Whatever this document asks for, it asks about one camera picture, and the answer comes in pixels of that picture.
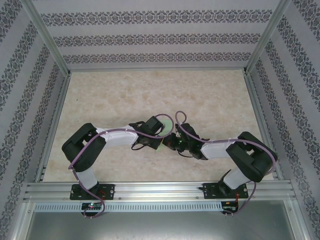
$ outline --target wallpaper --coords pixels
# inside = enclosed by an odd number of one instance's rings
[[[0,3],[0,240],[35,180],[64,77],[18,0]]]
[[[320,239],[319,12],[316,1],[292,1],[251,73],[311,239]]]
[[[35,0],[71,70],[244,67],[279,0]]]

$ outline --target perforated metal strip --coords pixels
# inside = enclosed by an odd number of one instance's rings
[[[34,208],[36,213],[75,213],[81,212],[82,202],[41,202]],[[220,201],[206,202],[106,202],[106,212],[205,212],[222,211]]]

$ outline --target black cable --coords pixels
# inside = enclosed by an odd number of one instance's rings
[[[135,146],[135,145],[132,145],[132,146],[131,146],[131,150],[137,151],[137,150],[143,149],[146,145],[142,145],[141,147],[138,147],[138,148],[135,148],[135,149],[134,149],[134,146]]]
[[[179,151],[178,151],[178,154],[181,156],[181,157],[184,157],[184,158],[193,158],[194,156],[186,156],[186,155],[183,155],[181,154]]]

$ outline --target cable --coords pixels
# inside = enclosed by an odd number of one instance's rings
[[[134,148],[134,146],[135,146],[135,145],[132,145],[132,146],[131,146],[131,150],[133,150],[133,151],[138,151],[138,150],[140,150],[140,149],[143,149],[146,145],[142,145],[141,147],[138,147],[138,148]]]
[[[180,128],[185,134],[187,134],[188,136],[190,136],[190,137],[192,137],[193,139],[198,140],[198,141],[200,141],[200,142],[202,142],[202,143],[219,144],[219,143],[228,143],[228,142],[241,142],[241,143],[246,143],[246,144],[251,144],[251,145],[253,145],[253,146],[256,146],[256,147],[260,148],[261,150],[265,151],[265,152],[269,155],[269,157],[271,158],[271,160],[272,160],[272,167],[271,167],[271,169],[270,169],[266,174],[270,174],[270,173],[272,173],[272,172],[274,171],[274,169],[275,169],[275,167],[276,167],[276,159],[275,159],[275,157],[272,155],[272,153],[271,153],[268,149],[266,149],[264,146],[261,146],[260,144],[255,143],[255,142],[253,142],[253,141],[248,141],[248,140],[243,140],[243,139],[237,139],[237,138],[236,138],[236,139],[225,139],[225,140],[213,140],[213,141],[208,141],[208,140],[200,139],[200,138],[198,138],[198,137],[196,137],[196,136],[193,136],[191,133],[187,132],[183,127],[181,127],[181,123],[180,123],[179,120],[178,120],[178,114],[179,114],[179,113],[181,113],[181,114],[184,115],[184,120],[183,120],[182,123],[185,123],[185,122],[186,122],[186,120],[187,120],[187,115],[186,115],[183,111],[177,111],[177,112],[175,113],[175,116],[174,116],[174,117],[175,117],[175,121],[176,121],[176,123],[178,124],[179,128]],[[256,188],[257,188],[257,183],[254,182],[254,188],[253,188],[253,190],[252,190],[251,195],[249,196],[249,198],[247,199],[247,201],[243,204],[243,206],[242,206],[237,212],[233,213],[233,215],[236,215],[236,214],[240,213],[241,211],[243,211],[243,209],[245,209],[245,207],[248,205],[249,201],[251,200],[252,196],[254,195],[254,193],[255,193],[255,191],[256,191]]]
[[[178,154],[180,155],[180,156],[182,156],[182,157],[185,157],[185,158],[193,158],[194,156],[186,156],[186,155],[183,155],[183,154],[181,154],[181,152],[179,152],[178,151]]]
[[[100,133],[98,133],[97,135],[93,136],[93,138],[91,138],[87,144],[81,149],[81,151],[78,153],[78,155],[73,159],[73,161],[71,162],[71,164],[68,166],[68,169],[69,170],[72,170],[73,172],[73,175],[75,177],[75,179],[77,180],[77,182],[79,183],[80,187],[86,191],[88,194],[90,194],[91,196],[93,196],[94,198],[96,198],[97,200],[99,200],[101,202],[101,205],[103,205],[103,209],[101,212],[97,213],[96,215],[94,216],[87,216],[86,215],[86,211],[87,209],[84,210],[83,212],[83,215],[85,218],[90,218],[90,219],[94,219],[94,218],[97,218],[99,216],[101,216],[104,211],[106,210],[106,205],[105,205],[105,202],[100,198],[98,197],[97,195],[93,194],[92,192],[90,192],[88,189],[85,188],[85,186],[80,182],[79,178],[78,178],[78,175],[77,175],[77,172],[75,171],[74,169],[74,165],[76,164],[76,162],[79,160],[80,156],[84,153],[84,151],[87,149],[87,147],[96,139],[98,138],[99,136],[103,135],[103,134],[106,134],[106,133],[111,133],[111,132],[131,132],[131,133],[136,133],[136,134],[140,134],[140,135],[143,135],[145,137],[148,137],[148,138],[152,138],[152,139],[163,139],[167,136],[169,136],[173,130],[174,130],[174,127],[175,127],[175,122],[174,120],[172,119],[171,116],[169,116],[168,114],[165,114],[165,113],[161,113],[161,114],[158,114],[156,115],[155,117],[159,117],[159,116],[166,116],[168,117],[171,122],[172,122],[172,128],[171,130],[164,136],[152,136],[152,135],[148,135],[148,134],[145,134],[143,132],[140,132],[140,131],[136,131],[136,130],[131,130],[131,129],[125,129],[125,128],[115,128],[115,129],[109,129],[109,130],[106,130],[106,131],[102,131]]]

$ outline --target robotic arm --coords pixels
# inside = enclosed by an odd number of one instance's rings
[[[102,149],[121,145],[128,145],[133,149],[135,145],[142,144],[156,150],[163,143],[180,155],[189,151],[198,160],[232,158],[237,168],[228,171],[216,187],[211,189],[211,194],[228,198],[229,193],[239,186],[250,181],[260,182],[277,161],[276,154],[249,132],[243,132],[235,139],[209,141],[199,138],[189,123],[180,124],[177,113],[177,134],[172,132],[172,125],[171,131],[162,137],[157,134],[162,132],[164,125],[157,116],[152,116],[147,122],[130,123],[121,128],[104,129],[94,127],[91,123],[84,124],[62,146],[62,151],[71,162],[69,169],[73,169],[86,192],[96,195],[99,182],[92,165]]]

